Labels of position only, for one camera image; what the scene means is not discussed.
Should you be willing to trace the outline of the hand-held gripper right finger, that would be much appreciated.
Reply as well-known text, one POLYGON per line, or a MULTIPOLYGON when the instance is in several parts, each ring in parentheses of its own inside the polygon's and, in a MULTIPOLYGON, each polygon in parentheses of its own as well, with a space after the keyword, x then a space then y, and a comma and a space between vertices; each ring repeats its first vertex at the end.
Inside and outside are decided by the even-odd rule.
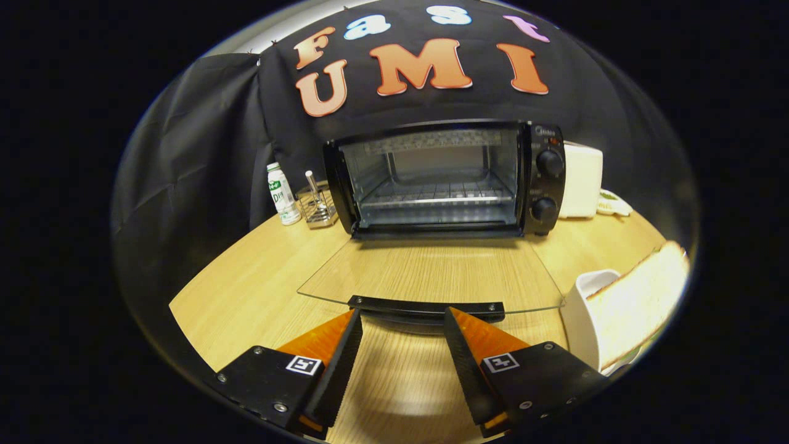
POLYGON ((535 430, 608 387, 555 342, 530 345, 455 307, 443 331, 466 405, 485 438, 535 430))

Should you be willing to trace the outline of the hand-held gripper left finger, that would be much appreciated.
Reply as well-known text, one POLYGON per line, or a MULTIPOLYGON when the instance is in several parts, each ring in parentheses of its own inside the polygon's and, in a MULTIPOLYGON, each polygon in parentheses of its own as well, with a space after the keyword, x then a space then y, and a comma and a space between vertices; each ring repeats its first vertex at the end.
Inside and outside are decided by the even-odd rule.
POLYGON ((215 391, 268 424, 324 440, 362 335, 361 313, 351 309, 278 348, 252 346, 215 374, 215 391))

